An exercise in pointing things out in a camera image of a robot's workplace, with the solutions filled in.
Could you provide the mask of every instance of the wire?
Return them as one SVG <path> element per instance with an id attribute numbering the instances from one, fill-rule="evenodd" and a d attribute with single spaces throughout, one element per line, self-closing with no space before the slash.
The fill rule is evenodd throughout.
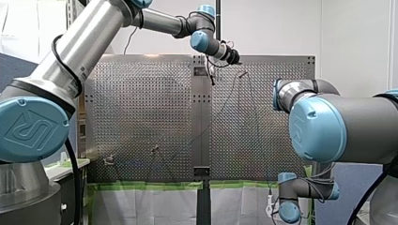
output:
<path id="1" fill-rule="evenodd" d="M 79 167 L 77 165 L 77 159 L 73 151 L 73 147 L 70 144 L 69 138 L 65 141 L 65 146 L 67 147 L 67 152 L 70 158 L 70 163 L 72 164 L 73 179 L 74 179 L 74 190 L 75 190 L 75 214 L 73 224 L 80 224 L 80 213 L 82 212 L 82 199 L 81 199 L 81 183 L 79 175 Z"/>
<path id="2" fill-rule="evenodd" d="M 61 57 L 59 56 L 58 52 L 56 51 L 56 43 L 57 43 L 58 39 L 60 39 L 61 37 L 62 37 L 62 35 L 59 35 L 54 38 L 51 49 L 53 51 L 56 61 L 58 61 L 58 63 L 62 66 L 62 68 L 64 70 L 66 70 L 70 74 L 70 76 L 73 77 L 74 81 L 76 82 L 77 94 L 75 97 L 78 97 L 83 92 L 82 82 L 80 81 L 79 77 L 73 72 L 73 70 L 70 67 L 68 67 L 68 65 L 66 65 L 64 63 L 64 61 L 62 61 Z"/>
<path id="3" fill-rule="evenodd" d="M 203 17 L 205 17 L 212 25 L 213 25 L 213 29 L 214 28 L 216 28 L 216 25 L 214 24 L 214 20 L 213 19 L 211 19 L 208 15 L 206 15 L 204 12 L 200 12 L 200 11 L 192 11 L 192 12 L 190 12 L 190 14 L 189 14 L 189 17 L 193 14 L 193 13 L 195 13 L 195 14 L 198 14 L 198 15 L 201 15 L 201 16 L 203 16 Z"/>
<path id="4" fill-rule="evenodd" d="M 252 80 L 250 79 L 250 75 L 249 74 L 247 74 L 247 77 L 248 77 L 248 82 L 249 82 L 250 97 L 251 97 L 251 100 L 252 100 L 252 105 L 254 107 L 254 113 L 255 113 L 255 126 L 256 126 L 257 141 L 260 143 L 260 148 L 261 148 L 261 151 L 263 152 L 264 158 L 265 158 L 267 155 L 266 155 L 266 151 L 265 151 L 264 146 L 263 146 L 263 142 L 261 142 L 261 139 L 260 139 L 260 122 L 259 122 L 258 111 L 257 111 L 258 109 L 255 106 L 255 102 L 254 102 Z M 268 167 L 268 165 L 266 165 L 266 180 L 267 180 L 267 183 L 268 183 L 268 189 L 271 191 L 271 194 L 272 194 L 272 190 L 271 190 L 272 186 L 271 186 L 271 183 L 269 182 L 270 176 L 269 176 L 268 169 L 269 169 L 269 167 Z"/>
<path id="5" fill-rule="evenodd" d="M 127 45 L 125 47 L 125 51 L 123 52 L 123 54 L 126 54 L 126 50 L 130 45 L 130 41 L 131 41 L 131 37 L 135 34 L 135 32 L 137 31 L 138 26 L 135 27 L 135 29 L 131 32 L 130 36 L 129 36 L 129 41 L 127 42 Z"/>
<path id="6" fill-rule="evenodd" d="M 336 165 L 335 162 L 331 163 L 323 172 L 320 172 L 319 174 L 313 175 L 313 176 L 311 176 L 311 178 L 316 178 L 316 177 L 325 175 L 326 173 L 330 172 L 334 168 L 335 165 Z"/>
<path id="7" fill-rule="evenodd" d="M 191 26 L 188 23 L 188 19 L 186 17 L 183 16 L 176 16 L 177 18 L 181 18 L 182 20 L 185 21 L 185 28 L 187 29 L 188 33 L 191 35 L 192 34 L 192 30 L 191 30 Z"/>
<path id="8" fill-rule="evenodd" d="M 232 96 L 232 94 L 233 94 L 233 92 L 234 92 L 236 80 L 237 80 L 237 76 L 235 76 L 235 78 L 234 78 L 234 80 L 233 80 L 233 82 L 232 82 L 231 92 L 229 93 L 227 99 L 226 99 L 225 102 L 223 103 L 222 108 L 220 109 L 220 111 L 214 116 L 215 118 L 217 118 L 218 116 L 220 116 L 220 114 L 223 113 L 223 110 L 224 110 L 226 104 L 228 103 L 229 99 L 231 98 L 231 96 Z M 176 158 L 176 156 L 178 156 L 178 155 L 179 155 L 182 151 L 184 151 L 188 146 L 191 146 L 191 144 L 192 144 L 194 141 L 196 141 L 198 138 L 202 137 L 202 135 L 203 135 L 210 127 L 211 127 L 211 124 L 209 124 L 198 136 L 196 136 L 196 137 L 193 138 L 190 142 L 188 142 L 188 144 L 187 144 L 185 147 L 181 148 L 179 151 L 177 151 L 176 153 L 174 153 L 174 154 L 167 160 L 167 162 L 165 161 L 163 164 L 166 165 L 167 163 L 173 161 L 173 160 Z"/>
<path id="9" fill-rule="evenodd" d="M 231 66 L 231 65 L 229 65 L 229 64 L 227 64 L 227 65 L 222 65 L 222 66 L 216 65 L 215 63 L 211 62 L 211 61 L 208 59 L 208 54 L 206 55 L 206 59 L 207 59 L 207 61 L 208 61 L 213 67 L 215 67 L 215 68 L 226 68 L 226 67 Z"/>
<path id="10" fill-rule="evenodd" d="M 216 83 L 214 83 L 213 75 L 210 73 L 210 67 L 208 66 L 208 63 L 206 64 L 206 66 L 207 66 L 207 75 L 211 80 L 211 85 L 214 86 L 214 85 L 216 85 Z"/>
<path id="11" fill-rule="evenodd" d="M 278 200 L 279 200 L 279 196 L 276 198 L 275 203 L 272 205 L 272 211 L 271 211 L 272 223 L 273 223 L 274 225 L 276 225 L 276 222 L 275 222 L 275 219 L 274 219 L 273 216 L 274 216 L 274 214 L 279 213 L 279 211 L 274 212 L 274 210 L 275 210 L 275 204 L 278 202 Z"/>
<path id="12" fill-rule="evenodd" d="M 316 187 L 313 183 L 311 183 L 311 181 L 308 180 L 307 178 L 298 177 L 298 179 L 305 181 L 311 188 L 313 188 L 316 191 L 316 193 L 318 193 L 318 195 L 321 197 L 321 199 L 318 199 L 320 203 L 325 203 L 325 196 L 318 189 L 318 187 Z"/>

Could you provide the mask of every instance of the pegboard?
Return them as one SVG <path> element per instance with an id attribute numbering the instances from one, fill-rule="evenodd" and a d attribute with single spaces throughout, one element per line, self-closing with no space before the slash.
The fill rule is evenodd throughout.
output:
<path id="1" fill-rule="evenodd" d="M 101 58 L 85 86 L 89 182 L 191 181 L 200 165 L 210 167 L 211 179 L 302 174 L 287 115 L 272 110 L 272 85 L 313 78 L 314 59 L 242 56 L 241 66 L 219 69 L 211 87 L 197 69 L 203 57 L 195 57 Z"/>
<path id="2" fill-rule="evenodd" d="M 192 180 L 191 57 L 105 56 L 87 86 L 90 182 Z"/>
<path id="3" fill-rule="evenodd" d="M 243 56 L 241 66 L 218 70 L 210 127 L 211 179 L 277 180 L 304 175 L 289 139 L 288 115 L 272 107 L 277 79 L 314 78 L 308 56 Z"/>

